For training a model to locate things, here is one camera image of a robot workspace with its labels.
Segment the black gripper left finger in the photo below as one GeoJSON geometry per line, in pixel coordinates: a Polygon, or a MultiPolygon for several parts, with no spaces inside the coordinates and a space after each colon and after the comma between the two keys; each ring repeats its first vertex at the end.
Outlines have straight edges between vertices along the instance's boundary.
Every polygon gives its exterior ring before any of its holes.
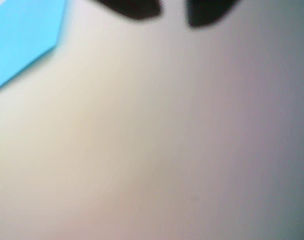
{"type": "Polygon", "coordinates": [[[109,10],[133,20],[146,20],[162,13],[159,0],[96,0],[109,10]]]}

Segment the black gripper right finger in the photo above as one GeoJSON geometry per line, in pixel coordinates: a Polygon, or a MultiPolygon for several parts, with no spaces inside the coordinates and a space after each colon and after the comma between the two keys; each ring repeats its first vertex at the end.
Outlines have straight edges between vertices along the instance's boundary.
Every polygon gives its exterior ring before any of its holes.
{"type": "Polygon", "coordinates": [[[187,0],[187,20],[192,28],[211,26],[234,7],[233,0],[187,0]]]}

